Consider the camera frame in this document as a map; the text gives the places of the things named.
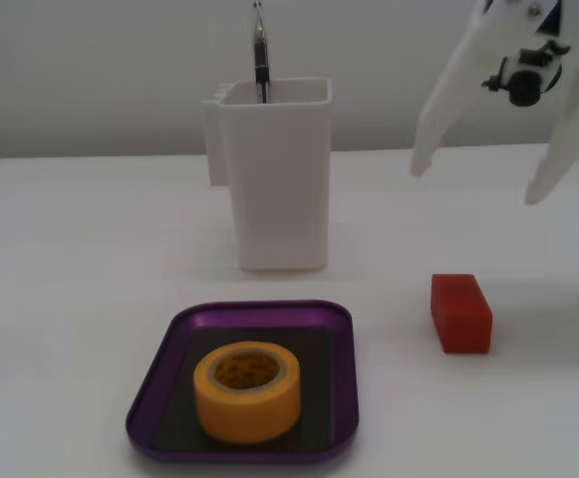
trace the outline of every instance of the table surface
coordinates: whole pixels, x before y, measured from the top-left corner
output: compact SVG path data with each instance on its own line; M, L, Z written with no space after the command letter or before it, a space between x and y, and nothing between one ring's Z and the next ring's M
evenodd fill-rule
M241 272L204 156L0 159L0 477L579 476L579 163L543 204L543 145L332 157L329 267ZM475 274L489 356L446 356L433 273ZM354 317L360 427L317 466L163 465L125 417L171 318L326 299Z

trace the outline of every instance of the yellow tape roll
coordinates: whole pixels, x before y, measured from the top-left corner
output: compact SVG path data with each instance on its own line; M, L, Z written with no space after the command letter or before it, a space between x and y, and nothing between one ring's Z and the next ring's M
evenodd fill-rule
M228 443L270 440L300 416L300 364L275 344L216 349L196 366L193 387L202 428Z

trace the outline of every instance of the white plastic container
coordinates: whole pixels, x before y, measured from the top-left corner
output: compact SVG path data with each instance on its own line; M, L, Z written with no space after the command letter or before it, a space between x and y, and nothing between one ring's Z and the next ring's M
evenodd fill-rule
M254 82L221 85L203 102L213 185L228 185L240 267L317 269L327 263L331 82L272 83L258 105Z

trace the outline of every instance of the red wooden cube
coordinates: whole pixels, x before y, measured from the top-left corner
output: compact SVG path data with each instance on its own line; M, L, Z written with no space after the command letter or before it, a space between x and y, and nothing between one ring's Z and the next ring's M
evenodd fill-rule
M431 313L446 354L488 354L492 312L474 276L434 274Z

